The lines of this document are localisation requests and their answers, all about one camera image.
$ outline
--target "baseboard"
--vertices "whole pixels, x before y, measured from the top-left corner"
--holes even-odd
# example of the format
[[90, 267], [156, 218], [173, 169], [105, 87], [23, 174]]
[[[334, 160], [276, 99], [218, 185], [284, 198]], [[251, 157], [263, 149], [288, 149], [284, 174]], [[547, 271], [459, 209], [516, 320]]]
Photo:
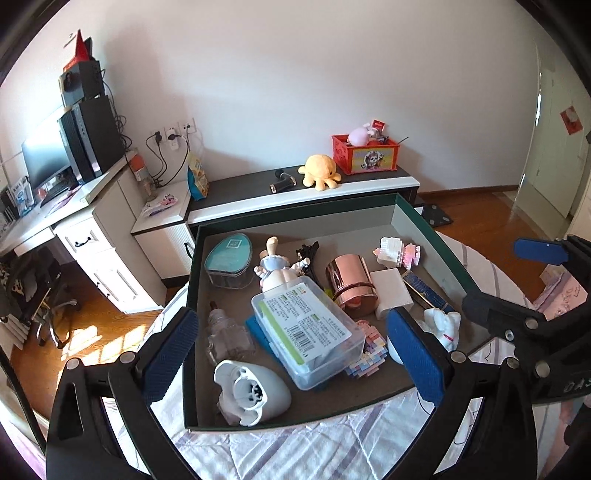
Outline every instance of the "baseboard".
[[493, 185], [490, 187], [470, 187], [467, 189], [452, 189], [452, 190], [434, 190], [432, 192], [419, 192], [419, 195], [429, 202], [435, 198], [453, 197], [474, 193], [497, 193], [497, 192], [512, 192], [517, 190], [519, 185]]

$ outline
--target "cabinet drawer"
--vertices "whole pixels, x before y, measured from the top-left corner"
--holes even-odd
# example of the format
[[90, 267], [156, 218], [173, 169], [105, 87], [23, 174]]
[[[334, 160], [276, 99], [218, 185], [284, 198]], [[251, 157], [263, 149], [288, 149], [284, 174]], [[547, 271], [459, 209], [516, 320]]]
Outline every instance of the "cabinet drawer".
[[147, 292], [112, 248], [78, 260], [79, 265], [99, 290], [122, 312], [156, 309]]
[[186, 223], [142, 233], [135, 239], [160, 278], [189, 275], [195, 240]]
[[76, 259], [113, 248], [95, 218], [83, 220], [66, 229], [56, 227], [56, 234]]

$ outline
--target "speaker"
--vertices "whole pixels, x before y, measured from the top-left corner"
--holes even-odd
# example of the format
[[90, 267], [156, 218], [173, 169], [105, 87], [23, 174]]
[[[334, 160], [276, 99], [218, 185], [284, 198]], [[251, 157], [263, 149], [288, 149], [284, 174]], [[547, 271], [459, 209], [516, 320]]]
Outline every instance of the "speaker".
[[60, 75], [61, 98], [64, 106], [105, 94], [100, 63], [97, 60], [79, 61]]

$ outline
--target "blue gripper pad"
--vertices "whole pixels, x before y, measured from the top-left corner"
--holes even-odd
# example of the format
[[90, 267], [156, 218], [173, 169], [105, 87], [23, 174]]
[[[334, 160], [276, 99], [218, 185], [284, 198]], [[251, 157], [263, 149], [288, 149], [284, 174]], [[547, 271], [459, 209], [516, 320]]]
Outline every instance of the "blue gripper pad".
[[518, 238], [513, 244], [513, 251], [519, 258], [550, 265], [561, 265], [569, 259], [569, 253], [559, 242], [533, 238]]
[[[438, 407], [443, 399], [446, 385], [444, 374], [446, 350], [434, 335], [423, 332], [410, 314], [401, 307], [388, 312], [386, 328], [388, 338], [402, 359], [418, 392], [425, 400]], [[427, 336], [432, 337], [436, 345], [432, 345]]]
[[141, 372], [142, 396], [148, 405], [164, 398], [198, 334], [197, 314], [182, 307], [164, 330], [152, 335], [139, 350], [140, 358], [142, 353], [151, 357]]

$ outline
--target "white box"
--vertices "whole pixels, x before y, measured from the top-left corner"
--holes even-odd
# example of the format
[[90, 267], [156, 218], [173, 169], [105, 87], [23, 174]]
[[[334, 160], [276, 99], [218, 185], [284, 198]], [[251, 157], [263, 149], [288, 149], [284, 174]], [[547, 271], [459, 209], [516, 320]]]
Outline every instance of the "white box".
[[378, 320], [385, 320], [388, 310], [395, 307], [404, 307], [410, 311], [413, 300], [397, 268], [378, 270], [369, 276], [378, 293], [379, 303], [375, 309]]

